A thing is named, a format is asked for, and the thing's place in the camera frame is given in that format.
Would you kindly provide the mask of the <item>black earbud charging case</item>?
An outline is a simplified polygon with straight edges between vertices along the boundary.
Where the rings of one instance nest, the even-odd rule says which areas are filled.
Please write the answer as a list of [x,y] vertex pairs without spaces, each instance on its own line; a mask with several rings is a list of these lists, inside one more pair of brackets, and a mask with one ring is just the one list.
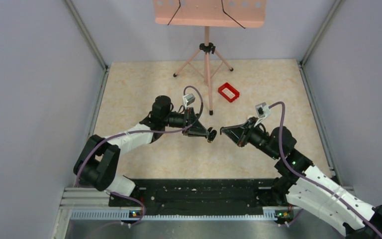
[[207,142],[212,143],[217,136],[217,130],[215,130],[213,127],[209,127],[207,131],[208,131],[208,135],[206,137]]

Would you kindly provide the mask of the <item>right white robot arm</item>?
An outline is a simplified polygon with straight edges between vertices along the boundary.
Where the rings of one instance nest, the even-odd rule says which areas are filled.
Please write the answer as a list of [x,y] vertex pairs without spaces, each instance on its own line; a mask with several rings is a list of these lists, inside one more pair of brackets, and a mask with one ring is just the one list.
[[271,133],[252,117],[245,123],[221,127],[238,147],[250,144],[278,160],[281,177],[272,187],[272,200],[318,217],[347,239],[382,239],[382,205],[370,205],[327,177],[309,158],[295,149],[296,139],[285,127]]

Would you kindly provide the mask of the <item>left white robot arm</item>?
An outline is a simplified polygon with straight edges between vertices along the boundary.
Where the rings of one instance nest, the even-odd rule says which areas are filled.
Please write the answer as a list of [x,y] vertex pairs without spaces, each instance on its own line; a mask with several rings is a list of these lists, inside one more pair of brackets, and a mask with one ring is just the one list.
[[184,136],[204,137],[212,142],[217,131],[212,127],[205,128],[199,122],[199,116],[192,107],[182,113],[175,112],[168,96],[156,97],[149,114],[130,130],[108,137],[92,135],[87,140],[73,168],[78,183],[119,194],[128,206],[137,204],[140,193],[135,189],[135,183],[116,172],[120,156],[157,141],[166,133],[167,127],[173,127]]

